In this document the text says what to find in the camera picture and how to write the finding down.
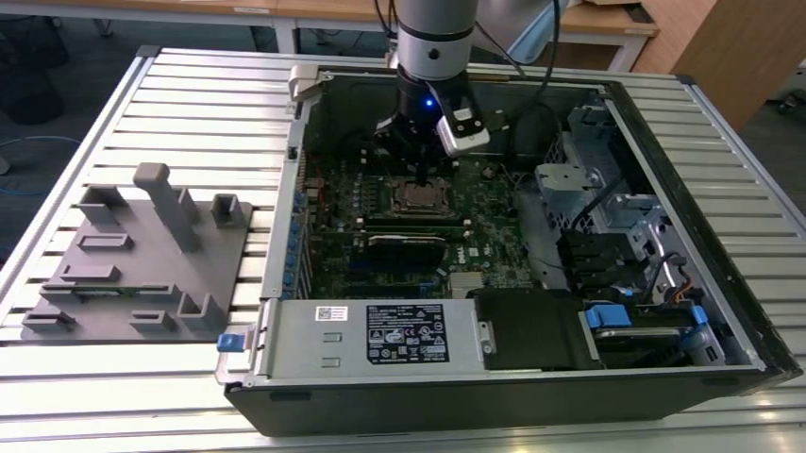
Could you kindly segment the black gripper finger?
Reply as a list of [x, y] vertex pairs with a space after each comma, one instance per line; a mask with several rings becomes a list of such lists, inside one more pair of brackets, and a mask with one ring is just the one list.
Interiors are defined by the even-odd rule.
[[425, 184], [425, 138], [406, 119], [389, 119], [374, 133], [377, 143], [414, 172], [414, 182]]
[[440, 140], [429, 140], [422, 145], [422, 184], [426, 184], [430, 175], [452, 160]]

